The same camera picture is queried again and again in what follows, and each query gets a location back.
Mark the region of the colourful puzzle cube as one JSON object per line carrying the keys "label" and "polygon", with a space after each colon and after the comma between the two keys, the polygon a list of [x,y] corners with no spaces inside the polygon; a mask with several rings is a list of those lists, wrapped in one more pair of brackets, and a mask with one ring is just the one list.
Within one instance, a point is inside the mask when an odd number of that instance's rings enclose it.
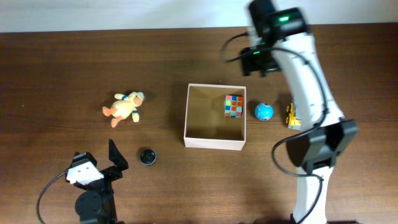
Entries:
{"label": "colourful puzzle cube", "polygon": [[243,97],[226,95],[224,99],[224,116],[226,118],[240,118],[243,115]]}

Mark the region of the yellow grey toy truck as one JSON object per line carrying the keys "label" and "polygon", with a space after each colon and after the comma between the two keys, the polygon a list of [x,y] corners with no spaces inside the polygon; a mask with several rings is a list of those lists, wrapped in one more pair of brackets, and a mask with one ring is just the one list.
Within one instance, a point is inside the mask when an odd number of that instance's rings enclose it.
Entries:
{"label": "yellow grey toy truck", "polygon": [[287,117],[286,117],[286,125],[289,129],[301,130],[302,122],[297,114],[297,107],[295,101],[292,100],[289,105],[286,107]]}

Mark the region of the pink cardboard box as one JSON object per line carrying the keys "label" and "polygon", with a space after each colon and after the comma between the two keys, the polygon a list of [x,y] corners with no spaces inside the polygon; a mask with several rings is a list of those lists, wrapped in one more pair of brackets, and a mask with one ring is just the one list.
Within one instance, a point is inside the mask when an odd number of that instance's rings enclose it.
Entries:
{"label": "pink cardboard box", "polygon": [[[242,117],[225,116],[228,95],[243,98]],[[183,141],[187,148],[242,150],[246,143],[246,87],[190,83]]]}

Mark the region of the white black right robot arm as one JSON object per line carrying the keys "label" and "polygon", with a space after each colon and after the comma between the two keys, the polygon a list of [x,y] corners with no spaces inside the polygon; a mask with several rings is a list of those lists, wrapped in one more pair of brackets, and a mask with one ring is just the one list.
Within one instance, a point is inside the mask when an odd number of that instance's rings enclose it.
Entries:
{"label": "white black right robot arm", "polygon": [[337,158],[358,132],[356,122],[346,119],[338,107],[321,65],[315,38],[299,8],[278,10],[271,1],[252,1],[250,49],[243,61],[265,71],[281,71],[290,88],[302,122],[301,133],[280,140],[285,144],[297,178],[297,201],[291,223],[326,223],[327,187]]}

